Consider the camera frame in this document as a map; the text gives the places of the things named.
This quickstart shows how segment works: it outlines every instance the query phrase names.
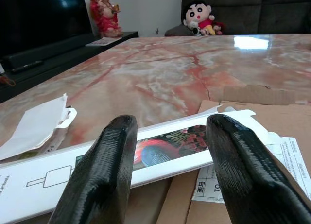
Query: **cardboard flap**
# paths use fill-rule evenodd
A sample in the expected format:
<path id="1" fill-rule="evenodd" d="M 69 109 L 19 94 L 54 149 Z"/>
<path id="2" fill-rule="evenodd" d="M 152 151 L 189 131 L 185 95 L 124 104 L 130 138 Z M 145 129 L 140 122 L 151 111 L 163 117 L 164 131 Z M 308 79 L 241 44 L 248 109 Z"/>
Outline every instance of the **cardboard flap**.
<path id="1" fill-rule="evenodd" d="M 268 86 L 247 85 L 226 86 L 223 100 L 238 103 L 259 103 L 265 105 L 289 105 L 296 101 L 292 90 L 272 89 Z"/>

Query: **red shirt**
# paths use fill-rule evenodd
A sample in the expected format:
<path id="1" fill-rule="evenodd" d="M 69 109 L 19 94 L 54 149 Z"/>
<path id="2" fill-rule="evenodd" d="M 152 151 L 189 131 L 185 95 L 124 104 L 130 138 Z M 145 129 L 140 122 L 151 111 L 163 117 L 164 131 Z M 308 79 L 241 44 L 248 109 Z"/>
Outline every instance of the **red shirt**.
<path id="1" fill-rule="evenodd" d="M 201 21 L 200 23 L 199 23 L 199 27 L 201 28 L 201 29 L 203 29 L 203 28 L 205 28 L 206 26 L 208 26 L 208 25 L 211 25 L 212 24 L 212 20 L 211 19 L 206 19 L 206 20 L 204 20 L 204 21 Z"/>

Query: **red statue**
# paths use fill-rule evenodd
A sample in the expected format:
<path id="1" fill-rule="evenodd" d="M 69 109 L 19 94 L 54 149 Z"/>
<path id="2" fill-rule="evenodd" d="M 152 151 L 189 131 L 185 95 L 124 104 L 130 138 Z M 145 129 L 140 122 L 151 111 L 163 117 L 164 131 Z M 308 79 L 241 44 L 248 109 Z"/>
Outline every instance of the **red statue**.
<path id="1" fill-rule="evenodd" d="M 90 0 L 92 16 L 97 24 L 101 37 L 118 37 L 123 34 L 118 25 L 118 5 L 111 5 L 110 0 Z"/>

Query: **cardboard box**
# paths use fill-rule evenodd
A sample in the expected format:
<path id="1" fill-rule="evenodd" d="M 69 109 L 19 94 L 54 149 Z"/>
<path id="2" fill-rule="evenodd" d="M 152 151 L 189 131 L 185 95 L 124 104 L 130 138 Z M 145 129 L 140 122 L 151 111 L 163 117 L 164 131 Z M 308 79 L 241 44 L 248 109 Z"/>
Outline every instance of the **cardboard box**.
<path id="1" fill-rule="evenodd" d="M 250 109 L 268 131 L 296 138 L 307 169 L 311 172 L 311 107 L 296 105 L 295 93 L 266 86 L 226 87 L 219 107 Z M 218 105 L 202 101 L 199 112 Z M 198 171 L 176 176 L 167 193 L 157 224 L 230 224 L 225 204 L 191 201 Z"/>

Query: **marble table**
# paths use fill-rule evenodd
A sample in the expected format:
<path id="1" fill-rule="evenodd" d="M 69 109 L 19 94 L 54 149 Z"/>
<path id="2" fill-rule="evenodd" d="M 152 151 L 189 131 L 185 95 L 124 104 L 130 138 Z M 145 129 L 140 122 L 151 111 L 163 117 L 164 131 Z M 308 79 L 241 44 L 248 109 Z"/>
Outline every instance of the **marble table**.
<path id="1" fill-rule="evenodd" d="M 63 93 L 78 115 L 62 148 L 94 140 L 117 115 L 135 115 L 139 127 L 168 121 L 196 113 L 203 99 L 220 100 L 224 86 L 246 84 L 293 89 L 311 104 L 311 36 L 130 39 L 0 104 L 0 145 L 24 111 Z M 163 191 L 168 184 L 158 183 Z M 147 207 L 141 190 L 130 202 Z M 156 219 L 150 209 L 146 224 Z"/>

